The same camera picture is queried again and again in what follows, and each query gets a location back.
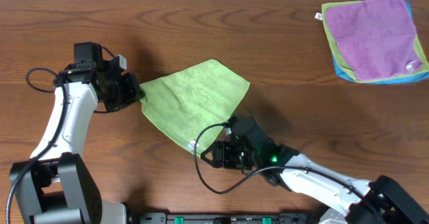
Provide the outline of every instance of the wooden surface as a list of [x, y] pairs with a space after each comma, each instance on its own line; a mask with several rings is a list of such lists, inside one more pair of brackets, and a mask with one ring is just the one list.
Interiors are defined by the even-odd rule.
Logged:
[[[388, 175], [429, 211], [429, 81], [375, 86], [337, 77], [322, 22], [314, 18], [333, 1], [350, 0], [0, 0], [0, 220], [9, 169], [37, 146], [54, 104], [53, 95], [26, 85], [25, 74], [37, 66], [61, 70], [73, 62], [73, 43], [87, 41], [125, 56], [140, 82], [220, 60], [251, 82], [237, 111], [255, 116], [277, 143], [356, 178]], [[409, 1], [428, 53], [429, 0]], [[34, 79], [43, 87], [52, 81]], [[158, 131], [139, 103], [93, 116], [84, 161], [104, 199], [128, 201], [138, 211], [319, 206], [261, 177], [224, 196], [211, 193], [192, 155]], [[201, 168], [217, 189], [243, 177]], [[12, 216], [20, 222], [16, 202]]]

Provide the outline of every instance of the green fabric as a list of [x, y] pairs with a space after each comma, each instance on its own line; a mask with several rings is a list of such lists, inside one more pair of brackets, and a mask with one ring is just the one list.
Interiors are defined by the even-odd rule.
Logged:
[[[361, 1], [348, 1], [348, 2], [340, 2], [340, 3], [324, 3], [324, 4], [322, 4], [322, 15], [325, 16], [326, 12], [330, 8], [343, 6], [343, 5], [350, 5], [350, 4], [354, 4], [354, 3], [360, 3], [360, 2]], [[381, 81], [381, 80], [391, 80], [391, 79], [402, 78], [405, 76], [414, 76], [416, 74], [420, 74], [420, 73], [429, 71], [429, 63], [428, 63], [428, 61], [424, 55], [422, 45], [420, 44], [420, 41], [419, 41], [418, 37], [416, 36], [416, 39], [414, 40], [414, 43], [413, 43], [413, 48], [414, 48], [414, 51], [416, 52], [418, 58], [420, 59], [420, 61], [423, 63], [423, 66], [421, 67], [421, 69], [419, 69], [418, 71], [413, 72], [411, 74], [401, 74], [401, 75], [396, 75], [396, 76], [393, 76], [390, 78], [385, 78], [385, 79], [357, 80], [355, 77], [355, 72], [347, 64], [347, 62], [344, 60], [343, 55], [341, 54], [340, 49], [339, 49], [338, 45], [336, 44], [336, 41], [335, 41], [334, 37], [332, 36], [329, 28], [328, 28], [326, 20], [323, 20], [323, 28], [324, 28], [326, 36], [328, 38], [329, 47], [330, 47], [330, 50], [332, 51], [332, 55], [334, 56], [336, 63], [347, 74], [347, 76], [349, 76], [350, 78], [352, 78], [356, 82], [369, 83], [369, 82], [377, 82], [377, 81]]]
[[[143, 114], [171, 140], [193, 153], [190, 142], [207, 126], [227, 121], [245, 96], [250, 82], [217, 60], [140, 84], [145, 92]], [[222, 127], [204, 133], [197, 145], [200, 155]]]

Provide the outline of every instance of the stack of cloths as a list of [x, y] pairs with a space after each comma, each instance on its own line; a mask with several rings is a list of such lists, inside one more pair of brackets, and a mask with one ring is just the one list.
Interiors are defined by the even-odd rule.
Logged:
[[323, 26], [336, 74], [374, 84], [429, 77], [429, 63], [404, 0], [366, 0], [322, 5]]

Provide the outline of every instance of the folded towel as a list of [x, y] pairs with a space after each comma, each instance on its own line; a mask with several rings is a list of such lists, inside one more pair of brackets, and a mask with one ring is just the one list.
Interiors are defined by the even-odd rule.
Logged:
[[429, 71], [404, 0], [327, 3], [322, 12], [334, 61], [352, 80], [378, 82]]
[[[227, 121], [250, 82], [217, 60], [208, 60], [183, 71], [140, 84], [145, 92], [143, 114], [171, 140], [193, 153], [193, 143], [207, 126]], [[205, 151], [222, 127], [204, 133], [197, 154]]]

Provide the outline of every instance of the cable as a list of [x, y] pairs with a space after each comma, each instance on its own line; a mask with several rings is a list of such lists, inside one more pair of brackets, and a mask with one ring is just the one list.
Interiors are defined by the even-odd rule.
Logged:
[[103, 50], [105, 50], [107, 53], [109, 53], [109, 55], [110, 56], [112, 56], [113, 58], [115, 57], [115, 55], [109, 50], [109, 49], [107, 49], [106, 47], [104, 47], [104, 46], [101, 46], [101, 48], [103, 49]]
[[31, 158], [29, 160], [29, 162], [22, 168], [21, 172], [18, 174], [18, 176], [16, 177], [16, 179], [13, 181], [12, 187], [11, 187], [11, 191], [9, 193], [9, 196], [7, 197], [7, 203], [6, 203], [6, 224], [10, 224], [11, 223], [11, 205], [12, 205], [12, 198], [13, 198], [13, 194], [15, 193], [19, 183], [21, 182], [22, 178], [25, 176], [25, 174], [31, 170], [31, 168], [34, 166], [34, 164], [37, 163], [37, 161], [44, 155], [46, 154], [51, 148], [52, 146], [54, 146], [56, 140], [58, 139], [58, 136], [60, 135], [62, 126], [64, 125], [64, 122], [66, 120], [66, 113], [67, 113], [67, 104], [68, 104], [68, 95], [66, 92], [66, 86], [64, 85], [64, 83], [61, 81], [60, 77], [53, 71], [47, 69], [47, 68], [33, 68], [31, 70], [28, 71], [27, 76], [26, 76], [26, 81], [27, 84], [33, 88], [36, 89], [38, 91], [44, 92], [44, 93], [50, 93], [50, 91], [47, 90], [43, 90], [43, 89], [39, 89], [35, 86], [33, 86], [31, 84], [31, 82], [29, 81], [29, 76], [31, 73], [37, 71], [37, 70], [41, 70], [41, 71], [45, 71], [45, 72], [49, 72], [50, 74], [53, 74], [55, 76], [55, 78], [58, 80], [58, 82], [61, 85], [61, 89], [62, 89], [62, 96], [63, 96], [63, 104], [62, 104], [62, 110], [61, 110], [61, 115], [60, 115], [60, 120], [58, 121], [58, 126], [55, 130], [54, 135], [52, 136], [51, 141], [48, 142], [48, 145], [35, 157]]
[[340, 184], [341, 186], [347, 188], [348, 190], [350, 190], [350, 192], [352, 192], [353, 194], [355, 194], [357, 197], [359, 197], [362, 200], [363, 204], [367, 206], [367, 208], [372, 212], [372, 214], [374, 215], [375, 218], [377, 218], [379, 221], [381, 221], [381, 223], [384, 223], [383, 217], [375, 210], [375, 208], [367, 200], [367, 198], [365, 198], [360, 192], [358, 192], [355, 189], [354, 186], [350, 186], [350, 185], [344, 183], [341, 180], [338, 180], [338, 179], [336, 179], [336, 178], [334, 178], [334, 177], [332, 177], [330, 175], [327, 175], [327, 174], [325, 174], [323, 172], [320, 172], [318, 170], [311, 169], [309, 167], [300, 167], [300, 166], [269, 166], [269, 167], [261, 168], [259, 170], [254, 170], [254, 171], [248, 173], [246, 175], [246, 177], [242, 178], [239, 182], [237, 182], [236, 184], [234, 184], [233, 186], [229, 187], [226, 190], [218, 191], [218, 190], [213, 189], [212, 187], [210, 187], [204, 181], [204, 179], [201, 176], [200, 168], [198, 167], [198, 161], [197, 161], [197, 157], [196, 157], [196, 146], [197, 146], [198, 141], [200, 140], [201, 136], [203, 135], [203, 133], [205, 131], [207, 131], [208, 129], [210, 129], [212, 127], [217, 127], [217, 126], [226, 127], [226, 126], [228, 126], [228, 123], [217, 123], [217, 124], [213, 124], [213, 125], [210, 125], [210, 126], [206, 127], [198, 135], [198, 137], [195, 140], [195, 145], [194, 145], [194, 163], [195, 163], [196, 173], [197, 173], [198, 177], [200, 178], [201, 182], [203, 183], [203, 185], [205, 185], [205, 187], [207, 187], [207, 189], [209, 189], [213, 193], [215, 193], [215, 194], [227, 194], [228, 192], [234, 190], [235, 188], [237, 188], [238, 186], [240, 186], [241, 184], [243, 184], [246, 180], [249, 180], [251, 177], [253, 177], [253, 176], [255, 176], [255, 175], [257, 175], [257, 174], [259, 174], [259, 173], [261, 173], [263, 171], [266, 171], [266, 170], [303, 170], [303, 171], [306, 171], [307, 173], [308, 172], [313, 172], [315, 174], [318, 174], [318, 175], [320, 175], [322, 177], [325, 177], [325, 178], [327, 178], [327, 179], [329, 179], [331, 181], [334, 181], [334, 182]]

